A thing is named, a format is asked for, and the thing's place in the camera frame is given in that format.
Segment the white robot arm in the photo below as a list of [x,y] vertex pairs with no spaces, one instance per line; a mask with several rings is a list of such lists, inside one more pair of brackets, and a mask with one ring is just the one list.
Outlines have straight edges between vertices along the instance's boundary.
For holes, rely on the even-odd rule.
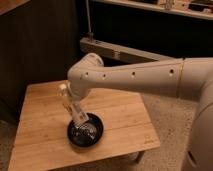
[[93,88],[109,88],[198,103],[181,171],[213,171],[213,58],[171,58],[106,67],[89,53],[67,74],[71,96],[82,99]]

